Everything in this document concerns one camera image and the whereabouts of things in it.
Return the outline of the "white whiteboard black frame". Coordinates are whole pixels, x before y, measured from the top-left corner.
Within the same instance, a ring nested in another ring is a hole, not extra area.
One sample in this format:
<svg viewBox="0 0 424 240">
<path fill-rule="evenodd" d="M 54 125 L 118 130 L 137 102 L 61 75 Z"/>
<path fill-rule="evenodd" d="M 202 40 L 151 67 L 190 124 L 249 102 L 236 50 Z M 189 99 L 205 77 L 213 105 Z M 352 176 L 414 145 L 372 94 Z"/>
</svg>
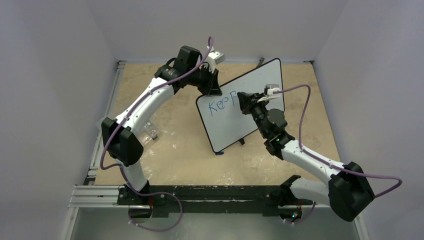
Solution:
<svg viewBox="0 0 424 240">
<path fill-rule="evenodd" d="M 198 113 L 215 154 L 258 129 L 252 116 L 242 113 L 237 93 L 261 94 L 267 84 L 283 87 L 279 58 L 274 58 L 222 84 L 221 95 L 201 95 L 196 99 Z"/>
</svg>

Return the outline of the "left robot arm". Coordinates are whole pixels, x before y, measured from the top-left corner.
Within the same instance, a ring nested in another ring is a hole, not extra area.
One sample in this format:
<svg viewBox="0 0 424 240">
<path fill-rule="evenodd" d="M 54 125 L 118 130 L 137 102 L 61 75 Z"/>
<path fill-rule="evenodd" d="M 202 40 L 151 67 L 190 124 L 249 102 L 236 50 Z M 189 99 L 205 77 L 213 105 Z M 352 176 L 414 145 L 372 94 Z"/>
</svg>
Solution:
<svg viewBox="0 0 424 240">
<path fill-rule="evenodd" d="M 152 195 L 140 164 L 144 146 L 137 132 L 166 101 L 186 86 L 194 86 L 206 96 L 222 95 L 217 65 L 224 60 L 224 53 L 215 50 L 212 45 L 207 47 L 205 55 L 184 45 L 177 57 L 157 69 L 144 92 L 126 110 L 115 118 L 105 117 L 102 120 L 103 150 L 99 166 L 102 170 L 109 169 L 104 165 L 106 155 L 116 160 L 114 166 L 119 167 L 125 185 L 130 189 L 129 197 L 136 204 L 146 203 Z"/>
</svg>

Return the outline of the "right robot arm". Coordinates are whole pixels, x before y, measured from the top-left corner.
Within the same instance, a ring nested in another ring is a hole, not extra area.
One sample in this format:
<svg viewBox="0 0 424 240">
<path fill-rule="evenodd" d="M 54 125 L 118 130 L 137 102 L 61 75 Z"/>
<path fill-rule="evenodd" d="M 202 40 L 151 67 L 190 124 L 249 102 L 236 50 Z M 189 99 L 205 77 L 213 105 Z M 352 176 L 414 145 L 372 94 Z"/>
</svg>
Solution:
<svg viewBox="0 0 424 240">
<path fill-rule="evenodd" d="M 284 112 L 267 109 L 269 100 L 263 93 L 238 92 L 242 114 L 252 116 L 266 150 L 281 160 L 292 163 L 319 181 L 296 177 L 281 189 L 280 196 L 288 204 L 298 199 L 311 200 L 329 206 L 342 220 L 353 221 L 375 198 L 363 169 L 355 162 L 344 164 L 323 157 L 301 146 L 300 141 L 286 131 Z"/>
</svg>

